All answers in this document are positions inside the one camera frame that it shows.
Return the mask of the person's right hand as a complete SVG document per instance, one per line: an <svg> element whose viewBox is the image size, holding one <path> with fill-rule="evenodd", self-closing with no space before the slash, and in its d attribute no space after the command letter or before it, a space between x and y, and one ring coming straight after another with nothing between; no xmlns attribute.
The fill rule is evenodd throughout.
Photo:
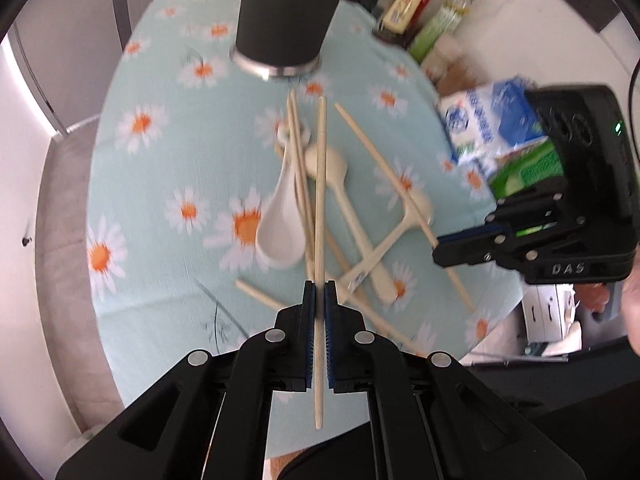
<svg viewBox="0 0 640 480"><path fill-rule="evenodd" d="M579 304L587 310L602 313L610 292L605 284L578 284L575 286ZM627 330L627 339L635 354L640 352L640 292L639 279L630 276L623 282L622 315Z"/></svg>

